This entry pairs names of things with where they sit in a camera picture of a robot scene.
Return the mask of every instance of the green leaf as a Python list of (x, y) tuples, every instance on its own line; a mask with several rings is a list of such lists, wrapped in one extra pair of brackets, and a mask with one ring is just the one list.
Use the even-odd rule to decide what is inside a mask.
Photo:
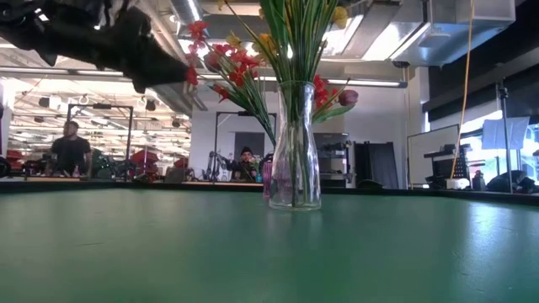
[(329, 118), (332, 118), (334, 116), (338, 116), (340, 114), (344, 114), (348, 111), (350, 111), (351, 109), (353, 109), (355, 106), (354, 105), (348, 105), (348, 106), (341, 106), (341, 107), (338, 107), (336, 109), (327, 109), (323, 112), (321, 112), (320, 114), (318, 115), (315, 115), (312, 117), (312, 122), (314, 123), (320, 123), (320, 122), (324, 122), (325, 120), (329, 119)]

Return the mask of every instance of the person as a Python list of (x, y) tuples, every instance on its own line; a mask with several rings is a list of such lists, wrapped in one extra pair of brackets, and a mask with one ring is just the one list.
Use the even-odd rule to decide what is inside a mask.
[(92, 149), (90, 143), (77, 135), (78, 124), (67, 121), (64, 136), (52, 143), (51, 151), (56, 155), (56, 170), (71, 177), (78, 168), (79, 174), (92, 175)]
[(255, 182), (256, 169), (252, 164), (253, 151), (247, 146), (242, 149), (240, 161), (227, 164), (227, 170), (232, 171), (232, 181)]

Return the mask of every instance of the clear glass vase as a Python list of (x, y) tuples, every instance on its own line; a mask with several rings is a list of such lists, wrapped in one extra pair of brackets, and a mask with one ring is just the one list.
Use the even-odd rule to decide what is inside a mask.
[(314, 86), (309, 82), (286, 82), (279, 90), (280, 130), (273, 156), (269, 206), (278, 210), (317, 210), (322, 204), (311, 124)]

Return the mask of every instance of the cable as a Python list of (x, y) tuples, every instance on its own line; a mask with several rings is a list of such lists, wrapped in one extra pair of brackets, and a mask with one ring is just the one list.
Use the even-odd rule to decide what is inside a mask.
[(466, 56), (466, 73), (464, 76), (464, 100), (462, 101), (462, 113), (461, 113), (461, 123), (458, 125), (458, 137), (456, 138), (455, 144), (455, 156), (453, 157), (453, 166), (451, 168), (451, 178), (455, 176), (455, 166), (456, 160), (459, 156), (461, 150), (461, 134), (462, 134), (462, 125), (464, 124), (464, 112), (466, 111), (466, 102), (468, 101), (468, 80), (470, 78), (470, 55), (472, 53), (472, 30), (473, 30), (473, 16), (475, 15), (475, 0), (471, 1), (470, 7), (470, 24), (468, 29), (468, 52)]

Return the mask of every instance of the green tabletop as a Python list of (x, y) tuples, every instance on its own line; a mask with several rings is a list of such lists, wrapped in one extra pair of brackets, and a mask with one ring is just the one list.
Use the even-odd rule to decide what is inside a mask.
[(539, 208), (106, 189), (0, 195), (0, 302), (539, 302)]

